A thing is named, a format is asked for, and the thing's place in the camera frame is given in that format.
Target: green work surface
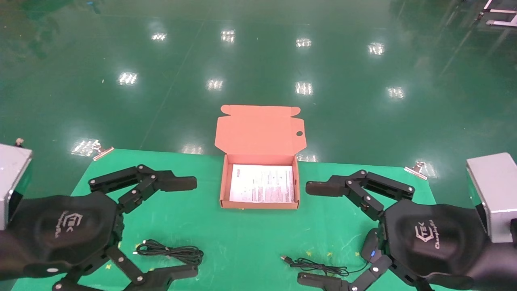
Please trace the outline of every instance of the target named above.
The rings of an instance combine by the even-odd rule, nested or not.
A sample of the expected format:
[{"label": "green work surface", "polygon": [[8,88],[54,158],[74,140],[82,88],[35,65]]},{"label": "green work surface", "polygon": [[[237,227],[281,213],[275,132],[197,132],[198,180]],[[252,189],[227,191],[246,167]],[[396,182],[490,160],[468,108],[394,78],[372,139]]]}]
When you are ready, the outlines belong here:
[{"label": "green work surface", "polygon": [[[168,246],[193,244],[205,252],[196,278],[173,282],[173,290],[316,290],[297,283],[299,269],[287,266],[280,256],[307,257],[319,263],[364,265],[359,256],[368,231],[376,226],[346,198],[309,196],[307,181],[326,181],[331,175],[348,175],[359,169],[375,172],[412,185],[414,201],[434,204],[426,181],[402,168],[300,162],[301,198],[298,210],[221,209],[219,189],[222,156],[115,150],[92,163],[72,196],[89,193],[88,180],[123,168],[144,164],[154,170],[172,170],[177,176],[196,176],[197,189],[190,192],[158,192],[126,215],[121,250],[144,272],[178,265],[166,257],[132,255],[144,239]],[[110,194],[117,199],[126,190]],[[384,205],[393,201],[376,196]],[[13,290],[51,290],[63,275],[47,279],[18,280]],[[354,280],[352,274],[348,280]],[[120,291],[129,280],[108,262],[81,284],[106,291]],[[414,290],[387,272],[369,291]]]}]

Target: orange cardboard box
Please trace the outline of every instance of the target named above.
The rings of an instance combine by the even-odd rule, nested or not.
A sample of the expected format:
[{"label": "orange cardboard box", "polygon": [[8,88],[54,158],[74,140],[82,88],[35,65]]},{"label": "orange cardboard box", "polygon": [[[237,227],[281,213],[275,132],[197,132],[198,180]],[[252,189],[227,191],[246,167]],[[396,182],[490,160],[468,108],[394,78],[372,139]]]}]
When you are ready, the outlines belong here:
[{"label": "orange cardboard box", "polygon": [[[307,146],[298,107],[223,105],[228,116],[217,119],[216,147],[224,151],[220,202],[222,208],[298,209],[300,177],[296,154]],[[293,166],[293,203],[230,201],[234,164]]]}]

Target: reflective floor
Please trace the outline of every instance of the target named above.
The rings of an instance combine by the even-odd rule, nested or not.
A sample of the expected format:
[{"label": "reflective floor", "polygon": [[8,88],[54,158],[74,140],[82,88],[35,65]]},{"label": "reflective floor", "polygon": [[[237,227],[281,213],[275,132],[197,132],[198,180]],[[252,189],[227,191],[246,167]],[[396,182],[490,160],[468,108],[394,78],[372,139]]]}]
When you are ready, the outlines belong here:
[{"label": "reflective floor", "polygon": [[221,155],[221,105],[298,106],[301,160],[422,161],[461,205],[467,158],[517,158],[517,28],[483,5],[0,0],[0,142],[35,151],[28,195],[68,194],[93,147]]}]

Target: printed instruction sheet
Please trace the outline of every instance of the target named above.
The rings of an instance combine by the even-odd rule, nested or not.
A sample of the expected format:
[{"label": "printed instruction sheet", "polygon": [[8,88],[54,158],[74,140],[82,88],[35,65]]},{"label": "printed instruction sheet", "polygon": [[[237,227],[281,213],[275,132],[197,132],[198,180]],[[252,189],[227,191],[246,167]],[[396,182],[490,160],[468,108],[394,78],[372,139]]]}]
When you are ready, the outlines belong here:
[{"label": "printed instruction sheet", "polygon": [[230,201],[293,203],[293,166],[233,165]]}]

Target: box flap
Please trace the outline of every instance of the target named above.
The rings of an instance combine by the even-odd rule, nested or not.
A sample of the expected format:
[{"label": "box flap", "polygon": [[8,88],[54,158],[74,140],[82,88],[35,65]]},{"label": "box flap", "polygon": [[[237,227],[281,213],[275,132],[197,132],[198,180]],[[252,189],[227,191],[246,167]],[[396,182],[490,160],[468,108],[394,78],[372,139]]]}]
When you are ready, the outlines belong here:
[{"label": "box flap", "polygon": [[295,155],[307,146],[299,107],[223,105],[216,147],[227,154]]}]

